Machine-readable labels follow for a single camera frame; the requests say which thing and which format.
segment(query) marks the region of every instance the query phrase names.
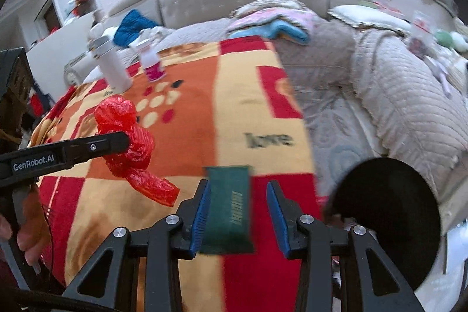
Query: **polka dot pattern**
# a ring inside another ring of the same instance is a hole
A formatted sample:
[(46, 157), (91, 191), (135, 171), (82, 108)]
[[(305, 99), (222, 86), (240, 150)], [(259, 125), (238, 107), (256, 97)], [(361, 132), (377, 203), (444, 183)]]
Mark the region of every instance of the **polka dot pattern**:
[(148, 98), (142, 99), (136, 105), (142, 127), (149, 128), (158, 120), (162, 123), (170, 123), (174, 119), (176, 110), (173, 105), (182, 96), (182, 93), (176, 89), (183, 88), (181, 86), (183, 82), (183, 80), (164, 81), (146, 88), (144, 96)]
[(156, 96), (150, 101), (149, 106), (153, 108), (158, 107), (159, 105), (162, 105), (163, 102), (164, 102), (164, 96), (162, 95)]
[(174, 105), (174, 103), (177, 101), (177, 99), (180, 97), (181, 92), (177, 90), (170, 90), (168, 92), (168, 96), (166, 98), (166, 104), (168, 105)]
[(148, 103), (149, 101), (146, 98), (142, 99), (136, 106), (137, 112), (140, 112), (143, 109), (145, 109), (148, 106)]
[(158, 113), (155, 111), (149, 112), (146, 116), (143, 118), (142, 126), (144, 128), (148, 128), (158, 120)]

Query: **finger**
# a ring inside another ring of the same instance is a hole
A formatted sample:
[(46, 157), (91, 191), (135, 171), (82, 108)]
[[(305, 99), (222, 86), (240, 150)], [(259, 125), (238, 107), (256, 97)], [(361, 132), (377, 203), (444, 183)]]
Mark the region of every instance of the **finger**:
[(8, 240), (12, 234), (10, 223), (0, 214), (0, 238)]
[(17, 242), (20, 250), (27, 251), (42, 235), (50, 236), (37, 187), (32, 187), (31, 192), (23, 200), (23, 214), (26, 222), (18, 232)]
[(23, 215), (28, 220), (43, 214), (44, 210), (42, 209), (39, 191), (37, 187), (32, 187), (31, 192), (23, 200)]
[(21, 251), (27, 251), (39, 242), (42, 237), (45, 237), (50, 242), (49, 227), (44, 216), (29, 219), (18, 232), (18, 247)]
[(43, 251), (43, 249), (48, 245), (49, 241), (46, 235), (43, 235), (41, 239), (29, 250), (24, 253), (24, 257), (26, 259), (27, 264), (32, 266), (36, 263)]

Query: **green toy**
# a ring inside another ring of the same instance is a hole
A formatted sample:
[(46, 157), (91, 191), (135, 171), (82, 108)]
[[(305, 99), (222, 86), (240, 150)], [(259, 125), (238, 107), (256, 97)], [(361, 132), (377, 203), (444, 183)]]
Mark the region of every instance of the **green toy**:
[(435, 35), (437, 44), (444, 46), (445, 48), (455, 48), (453, 38), (449, 32), (444, 30), (438, 30)]
[(370, 7), (370, 8), (372, 8), (372, 9), (378, 9), (378, 6), (377, 6), (374, 2), (359, 1), (358, 5), (359, 5), (359, 6)]

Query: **white cabinet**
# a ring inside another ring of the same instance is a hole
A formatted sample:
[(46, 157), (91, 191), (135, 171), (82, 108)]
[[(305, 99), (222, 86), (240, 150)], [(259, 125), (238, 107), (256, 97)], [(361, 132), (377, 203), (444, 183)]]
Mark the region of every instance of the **white cabinet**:
[(87, 50), (87, 38), (93, 24), (93, 14), (86, 14), (60, 28), (28, 53), (31, 72), (44, 93), (57, 101), (68, 86), (63, 75), (65, 65)]

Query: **red plastic bag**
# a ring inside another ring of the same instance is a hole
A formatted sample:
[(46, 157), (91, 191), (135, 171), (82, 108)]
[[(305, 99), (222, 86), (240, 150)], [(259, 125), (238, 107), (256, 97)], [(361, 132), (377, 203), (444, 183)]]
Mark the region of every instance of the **red plastic bag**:
[(126, 152), (104, 156), (112, 174), (125, 178), (134, 189), (151, 200), (174, 206), (180, 189), (147, 170), (155, 142), (150, 132), (137, 123), (135, 104), (120, 95), (108, 97), (97, 106), (94, 118), (99, 134), (123, 131), (130, 138)]

